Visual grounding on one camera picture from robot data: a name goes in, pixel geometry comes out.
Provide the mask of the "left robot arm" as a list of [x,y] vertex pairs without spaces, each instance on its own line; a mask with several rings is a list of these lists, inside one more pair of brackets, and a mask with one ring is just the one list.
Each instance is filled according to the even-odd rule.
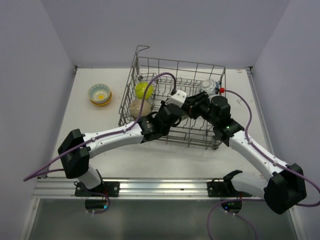
[[70,131],[58,148],[66,178],[78,179],[92,196],[101,195],[104,184],[98,171],[90,166],[90,159],[109,150],[158,140],[168,135],[170,128],[181,121],[182,106],[182,102],[167,100],[162,102],[158,112],[142,116],[122,127],[86,134],[79,129]]

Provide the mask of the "white floral leaf bowl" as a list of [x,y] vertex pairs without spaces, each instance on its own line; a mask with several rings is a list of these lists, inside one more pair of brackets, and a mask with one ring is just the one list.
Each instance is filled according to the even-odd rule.
[[189,119],[189,116],[188,116],[188,115],[183,115],[183,116],[181,117],[181,121],[184,121],[184,120],[187,120],[187,119]]

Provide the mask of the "white blue patterned bowl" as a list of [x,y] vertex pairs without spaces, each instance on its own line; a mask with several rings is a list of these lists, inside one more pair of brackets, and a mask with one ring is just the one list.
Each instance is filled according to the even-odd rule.
[[217,95],[220,92],[220,83],[212,79],[203,80],[199,85],[199,92],[208,95]]

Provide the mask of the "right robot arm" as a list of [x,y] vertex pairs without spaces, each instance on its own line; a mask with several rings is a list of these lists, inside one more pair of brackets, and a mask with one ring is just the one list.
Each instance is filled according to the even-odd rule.
[[227,196],[246,192],[263,199],[277,214],[283,214],[307,197],[302,168],[296,163],[288,165],[257,144],[231,117],[226,97],[209,98],[206,92],[201,92],[187,97],[182,109],[191,119],[202,117],[209,122],[218,140],[242,155],[263,176],[261,179],[244,173],[225,176],[222,189]]

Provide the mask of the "white yellow dotted bowl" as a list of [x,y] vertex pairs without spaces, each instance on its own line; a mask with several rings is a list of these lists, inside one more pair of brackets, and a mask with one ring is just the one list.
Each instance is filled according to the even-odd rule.
[[112,93],[106,84],[98,83],[91,86],[87,92],[89,99],[106,99]]

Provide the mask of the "white ribbed bowl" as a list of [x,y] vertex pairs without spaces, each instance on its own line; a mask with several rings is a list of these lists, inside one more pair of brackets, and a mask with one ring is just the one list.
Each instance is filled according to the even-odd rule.
[[107,97],[107,98],[104,98],[104,99],[93,99],[93,98],[90,98],[89,100],[94,104],[94,105],[98,105],[98,106],[103,106],[103,105],[106,105],[110,102],[110,100],[112,99],[112,97]]

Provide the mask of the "orange ribbed bowl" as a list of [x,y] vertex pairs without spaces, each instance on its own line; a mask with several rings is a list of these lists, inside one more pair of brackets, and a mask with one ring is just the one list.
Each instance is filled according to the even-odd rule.
[[111,101],[111,99],[112,99],[112,93],[110,93],[106,99],[101,99],[101,101],[94,101],[91,98],[89,100],[93,105],[98,106],[98,107],[102,107],[102,106],[107,105]]

